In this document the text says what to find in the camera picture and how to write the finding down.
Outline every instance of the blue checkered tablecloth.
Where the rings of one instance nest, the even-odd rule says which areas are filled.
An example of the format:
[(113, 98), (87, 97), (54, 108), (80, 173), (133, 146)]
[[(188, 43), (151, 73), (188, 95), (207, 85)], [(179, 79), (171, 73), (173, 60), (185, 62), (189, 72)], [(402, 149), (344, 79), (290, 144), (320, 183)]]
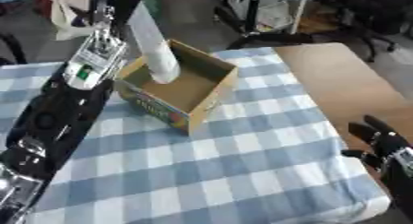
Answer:
[[(113, 94), (29, 224), (350, 223), (388, 208), (272, 49), (216, 56), (238, 86), (191, 137)], [(55, 68), (0, 68), (1, 146)]]

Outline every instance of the robotic arm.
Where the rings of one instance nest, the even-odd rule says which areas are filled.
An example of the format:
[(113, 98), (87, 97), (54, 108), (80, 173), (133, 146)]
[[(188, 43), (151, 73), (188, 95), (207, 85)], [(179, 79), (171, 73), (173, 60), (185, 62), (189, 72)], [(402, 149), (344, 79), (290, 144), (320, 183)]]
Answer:
[(97, 30), (16, 120), (0, 154), (0, 223), (24, 222), (103, 110), (126, 62), (122, 28), (139, 1), (110, 0)]
[(372, 116), (366, 124), (350, 123), (350, 133), (366, 142), (374, 154), (362, 150), (344, 150), (347, 157), (358, 158), (381, 174), (396, 206), (413, 221), (413, 148), (395, 129)]

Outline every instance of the chair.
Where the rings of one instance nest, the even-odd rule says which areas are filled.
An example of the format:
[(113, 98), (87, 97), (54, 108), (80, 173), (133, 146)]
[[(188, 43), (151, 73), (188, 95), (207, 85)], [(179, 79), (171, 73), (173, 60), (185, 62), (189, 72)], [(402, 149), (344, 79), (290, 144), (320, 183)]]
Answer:
[(313, 39), (307, 34), (288, 34), (279, 31), (258, 31), (256, 29), (256, 19), (261, 0), (250, 0), (247, 16), (245, 20), (240, 20), (230, 6), (217, 6), (214, 10), (215, 17), (230, 26), (233, 30), (241, 34), (241, 37), (230, 44), (227, 49), (240, 49), (245, 44), (253, 41), (271, 41), (278, 43), (297, 44), (311, 43)]
[(26, 56), (21, 49), (21, 45), (13, 35), (0, 32), (0, 41), (3, 41), (6, 44), (6, 47), (11, 51), (16, 59), (16, 62), (13, 62), (0, 56), (0, 66), (14, 64), (24, 65), (27, 63)]
[(338, 31), (323, 34), (346, 32), (360, 38), (369, 48), (367, 62), (374, 62), (377, 50), (374, 40), (388, 44), (387, 51), (395, 50), (395, 42), (384, 35), (400, 32), (408, 8), (413, 0), (342, 0), (337, 11)]

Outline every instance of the floor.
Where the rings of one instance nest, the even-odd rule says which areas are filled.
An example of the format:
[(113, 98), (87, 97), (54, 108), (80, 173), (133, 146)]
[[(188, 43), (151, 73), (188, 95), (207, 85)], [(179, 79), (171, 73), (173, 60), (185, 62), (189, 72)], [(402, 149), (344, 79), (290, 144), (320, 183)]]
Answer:
[[(206, 52), (224, 50), (237, 35), (228, 27), (212, 21), (212, 7), (216, 0), (163, 0), (159, 26), (164, 35), (183, 41)], [(22, 42), (28, 60), (34, 62), (64, 61), (83, 41), (54, 41), (55, 28), (45, 18), (30, 11), (32, 2), (0, 18), (1, 31), (13, 32)], [(383, 52), (371, 68), (407, 98), (413, 99), (413, 41), (394, 37), (400, 48), (394, 53)], [(350, 47), (360, 56), (366, 48), (356, 41)], [(0, 54), (8, 56), (0, 45)], [(381, 217), (364, 224), (408, 223), (398, 210), (390, 210)]]

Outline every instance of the cardboard box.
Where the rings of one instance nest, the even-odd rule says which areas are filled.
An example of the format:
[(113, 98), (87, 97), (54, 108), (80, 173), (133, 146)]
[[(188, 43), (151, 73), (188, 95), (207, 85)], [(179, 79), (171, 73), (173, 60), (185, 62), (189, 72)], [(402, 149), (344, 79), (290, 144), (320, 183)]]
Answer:
[(178, 41), (169, 45), (181, 66), (177, 79), (156, 83), (141, 57), (122, 69), (115, 88), (134, 107), (190, 134), (233, 89), (238, 69)]

